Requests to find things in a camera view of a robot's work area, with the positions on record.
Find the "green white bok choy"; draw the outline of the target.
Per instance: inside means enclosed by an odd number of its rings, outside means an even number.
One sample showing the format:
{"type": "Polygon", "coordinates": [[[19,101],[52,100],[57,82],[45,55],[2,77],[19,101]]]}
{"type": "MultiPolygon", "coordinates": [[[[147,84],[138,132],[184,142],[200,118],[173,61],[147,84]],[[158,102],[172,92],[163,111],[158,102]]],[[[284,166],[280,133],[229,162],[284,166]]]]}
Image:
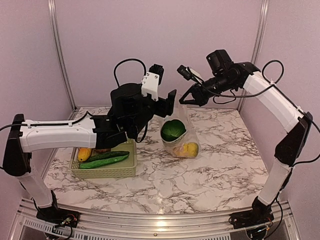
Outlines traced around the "green white bok choy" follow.
{"type": "Polygon", "coordinates": [[[187,128],[185,124],[179,119],[166,121],[160,129],[161,139],[166,143],[177,141],[186,133],[187,128]]]}

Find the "clear zip top bag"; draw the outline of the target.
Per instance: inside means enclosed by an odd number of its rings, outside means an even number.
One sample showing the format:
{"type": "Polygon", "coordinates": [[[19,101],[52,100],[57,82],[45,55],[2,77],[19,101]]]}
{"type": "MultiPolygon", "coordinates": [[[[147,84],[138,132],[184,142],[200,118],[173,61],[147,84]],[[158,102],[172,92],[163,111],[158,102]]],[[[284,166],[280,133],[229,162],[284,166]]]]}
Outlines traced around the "clear zip top bag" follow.
{"type": "Polygon", "coordinates": [[[199,139],[185,105],[176,104],[173,114],[159,120],[164,149],[177,158],[195,159],[201,151],[199,139]]]}

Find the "yellow lemon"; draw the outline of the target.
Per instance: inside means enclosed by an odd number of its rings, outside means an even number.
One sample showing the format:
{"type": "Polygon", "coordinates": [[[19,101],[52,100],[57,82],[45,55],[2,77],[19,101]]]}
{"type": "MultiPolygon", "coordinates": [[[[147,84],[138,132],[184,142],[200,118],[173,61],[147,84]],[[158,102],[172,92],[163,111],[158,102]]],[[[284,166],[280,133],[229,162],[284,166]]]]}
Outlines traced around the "yellow lemon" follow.
{"type": "Polygon", "coordinates": [[[185,149],[183,146],[174,147],[172,152],[176,157],[185,157],[185,149]]]}

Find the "beige perforated plastic basket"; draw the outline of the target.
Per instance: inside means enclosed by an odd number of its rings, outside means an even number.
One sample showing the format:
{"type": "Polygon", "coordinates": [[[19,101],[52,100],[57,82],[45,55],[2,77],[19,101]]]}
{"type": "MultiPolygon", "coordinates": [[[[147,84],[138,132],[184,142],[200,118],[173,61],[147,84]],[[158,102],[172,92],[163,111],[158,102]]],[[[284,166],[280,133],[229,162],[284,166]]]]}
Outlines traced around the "beige perforated plastic basket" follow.
{"type": "Polygon", "coordinates": [[[80,162],[78,158],[78,148],[75,147],[72,151],[69,169],[75,177],[80,179],[105,179],[105,178],[129,178],[136,176],[137,167],[137,148],[136,142],[129,139],[111,149],[112,151],[129,151],[129,156],[118,163],[94,168],[94,169],[80,169],[80,162]]]}

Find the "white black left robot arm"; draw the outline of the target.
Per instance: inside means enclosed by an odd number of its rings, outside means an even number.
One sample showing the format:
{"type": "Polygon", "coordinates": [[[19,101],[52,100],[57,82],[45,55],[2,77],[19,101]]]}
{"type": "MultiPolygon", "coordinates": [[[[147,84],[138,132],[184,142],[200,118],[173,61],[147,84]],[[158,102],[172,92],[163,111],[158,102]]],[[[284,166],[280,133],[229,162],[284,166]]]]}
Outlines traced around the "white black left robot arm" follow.
{"type": "Polygon", "coordinates": [[[112,90],[106,115],[86,113],[73,121],[33,121],[15,115],[8,125],[2,169],[31,195],[38,219],[74,227],[80,214],[58,207],[56,195],[32,167],[32,153],[57,148],[111,149],[128,139],[136,140],[153,116],[173,113],[177,92],[172,90],[167,98],[158,95],[163,74],[164,68],[154,64],[144,69],[140,83],[125,83],[112,90]]]}

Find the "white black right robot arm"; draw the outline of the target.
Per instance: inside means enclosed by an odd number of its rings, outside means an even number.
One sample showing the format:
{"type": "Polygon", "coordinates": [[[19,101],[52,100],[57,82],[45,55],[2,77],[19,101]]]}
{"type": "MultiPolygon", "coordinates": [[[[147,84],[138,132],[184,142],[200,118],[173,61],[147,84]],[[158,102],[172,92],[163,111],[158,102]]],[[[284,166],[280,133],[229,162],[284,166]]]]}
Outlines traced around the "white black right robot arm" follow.
{"type": "Polygon", "coordinates": [[[307,141],[313,116],[294,104],[278,87],[277,82],[267,79],[263,69],[251,62],[235,63],[224,49],[206,56],[213,77],[203,80],[190,67],[180,65],[177,72],[194,84],[182,95],[182,105],[206,105],[213,97],[225,97],[226,91],[243,89],[245,98],[257,98],[280,122],[286,136],[276,145],[274,163],[269,176],[254,199],[251,209],[234,212],[229,222],[234,229],[247,228],[271,222],[272,204],[288,184],[293,169],[307,141]]]}

